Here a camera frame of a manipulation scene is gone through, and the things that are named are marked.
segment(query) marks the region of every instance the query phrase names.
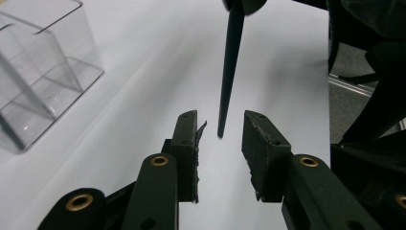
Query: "clear plastic container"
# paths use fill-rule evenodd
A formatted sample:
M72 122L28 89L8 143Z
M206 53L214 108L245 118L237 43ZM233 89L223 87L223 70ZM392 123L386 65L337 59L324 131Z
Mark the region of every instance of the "clear plastic container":
M0 145L27 150L103 73L82 4L0 4Z

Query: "black pointed stick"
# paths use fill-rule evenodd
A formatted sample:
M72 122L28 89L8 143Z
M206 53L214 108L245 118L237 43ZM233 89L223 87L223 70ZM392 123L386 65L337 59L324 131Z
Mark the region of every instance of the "black pointed stick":
M226 51L224 56L223 82L221 85L220 111L218 116L217 135L222 138L226 126L227 112L236 72L239 43L244 26L244 11L241 0L236 0L230 9L227 28Z

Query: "white table surface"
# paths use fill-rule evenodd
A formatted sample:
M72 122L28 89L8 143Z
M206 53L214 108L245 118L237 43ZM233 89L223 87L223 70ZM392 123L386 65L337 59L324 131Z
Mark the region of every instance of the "white table surface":
M225 135L216 137L228 13L220 0L86 0L105 74L31 150L0 149L0 229L36 229L78 188L107 196L137 178L197 109L199 196L180 229L286 229L257 202L241 148L243 112L266 115L294 153L329 162L327 12L270 0L245 19Z

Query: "transparent acrylic box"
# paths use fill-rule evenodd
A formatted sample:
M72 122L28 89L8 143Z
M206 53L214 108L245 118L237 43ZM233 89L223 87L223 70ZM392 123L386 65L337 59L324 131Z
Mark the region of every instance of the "transparent acrylic box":
M102 75L82 4L0 4L0 145L27 150Z

